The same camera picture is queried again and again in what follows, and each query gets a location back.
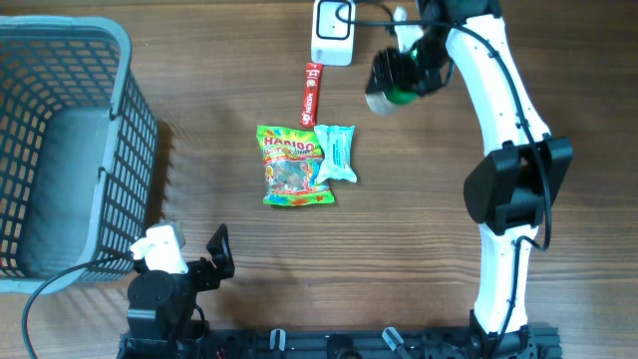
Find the green lid jar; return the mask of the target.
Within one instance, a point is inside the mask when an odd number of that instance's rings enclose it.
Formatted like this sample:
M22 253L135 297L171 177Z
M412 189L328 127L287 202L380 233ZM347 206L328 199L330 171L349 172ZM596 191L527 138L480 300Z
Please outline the green lid jar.
M366 94L365 99L369 109L378 115L392 115L396 113L400 107L406 106L413 102L418 95L413 89L412 92L402 92L392 90L390 93Z

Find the red coffee stick sachet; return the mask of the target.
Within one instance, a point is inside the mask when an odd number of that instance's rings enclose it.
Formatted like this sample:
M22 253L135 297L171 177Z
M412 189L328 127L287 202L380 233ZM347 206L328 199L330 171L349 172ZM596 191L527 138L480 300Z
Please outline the red coffee stick sachet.
M317 123L318 96L323 65L308 63L305 69L305 88L300 125L313 128Z

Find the teal tissue packet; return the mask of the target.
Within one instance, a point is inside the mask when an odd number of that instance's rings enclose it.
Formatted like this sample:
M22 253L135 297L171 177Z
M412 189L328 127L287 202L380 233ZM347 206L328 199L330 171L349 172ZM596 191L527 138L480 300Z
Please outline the teal tissue packet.
M351 164L352 141L355 127L318 125L314 128L324 159L320 165L317 182L325 180L358 180Z

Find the green Haribo gummy bag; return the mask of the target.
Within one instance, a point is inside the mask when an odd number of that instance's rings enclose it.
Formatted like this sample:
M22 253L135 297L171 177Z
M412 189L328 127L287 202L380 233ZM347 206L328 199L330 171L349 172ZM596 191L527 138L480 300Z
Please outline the green Haribo gummy bag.
M324 156L314 132L285 127L257 127L266 194L263 203L279 206L331 204L328 183L317 179Z

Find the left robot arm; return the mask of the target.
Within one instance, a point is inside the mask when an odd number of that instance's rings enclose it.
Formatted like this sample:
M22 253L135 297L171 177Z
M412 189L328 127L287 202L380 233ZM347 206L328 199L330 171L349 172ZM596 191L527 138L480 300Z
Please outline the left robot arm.
M205 246L209 257L185 261L184 244L180 226L168 222L151 226L131 245L138 276L127 292L129 330L121 337L120 358L208 356L209 323L196 296L234 275L227 226Z

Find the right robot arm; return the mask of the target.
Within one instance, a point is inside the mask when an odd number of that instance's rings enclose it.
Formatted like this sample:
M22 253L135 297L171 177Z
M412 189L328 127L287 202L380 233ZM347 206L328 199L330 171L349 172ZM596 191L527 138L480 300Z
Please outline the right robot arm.
M464 183L481 244L469 358L557 355L554 332L530 327L525 310L529 257L551 242L552 206L573 158L534 108L511 56L495 1L421 1L419 18L397 8L385 22L395 46L373 61L369 108L390 114L444 88L460 73L473 102L483 157Z

